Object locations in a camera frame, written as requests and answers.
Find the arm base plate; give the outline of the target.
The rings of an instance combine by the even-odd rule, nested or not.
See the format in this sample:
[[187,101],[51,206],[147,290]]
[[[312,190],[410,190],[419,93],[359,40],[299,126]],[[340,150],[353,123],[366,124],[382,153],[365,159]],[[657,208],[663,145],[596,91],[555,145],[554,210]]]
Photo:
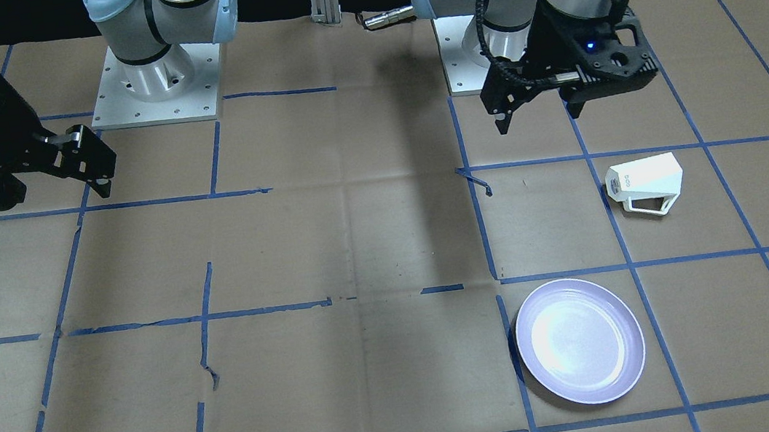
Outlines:
[[154,62],[131,66],[107,50],[92,128],[128,130],[219,119],[223,51],[214,43],[177,44]]
[[[534,11],[516,31],[487,26],[484,39],[492,56],[519,62],[526,55]],[[490,66],[478,43],[473,15],[438,17],[432,19],[439,55],[447,78],[450,96],[478,95]]]

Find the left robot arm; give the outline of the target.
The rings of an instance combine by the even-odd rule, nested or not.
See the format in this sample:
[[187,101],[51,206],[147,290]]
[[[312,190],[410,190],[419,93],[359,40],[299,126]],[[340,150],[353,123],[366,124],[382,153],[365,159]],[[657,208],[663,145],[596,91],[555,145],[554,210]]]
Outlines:
[[557,91],[588,101],[646,87],[659,68],[629,0],[411,0],[418,18],[470,16],[464,47],[487,69],[480,100],[501,134],[516,110]]

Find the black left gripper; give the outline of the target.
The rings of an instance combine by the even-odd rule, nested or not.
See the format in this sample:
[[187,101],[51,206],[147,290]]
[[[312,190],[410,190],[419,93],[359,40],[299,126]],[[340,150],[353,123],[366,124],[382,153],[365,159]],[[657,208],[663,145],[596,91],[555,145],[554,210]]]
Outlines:
[[557,85],[573,119],[588,101],[641,90],[659,73],[629,2],[606,0],[607,15],[587,20],[537,4],[529,51],[548,75],[575,73]]

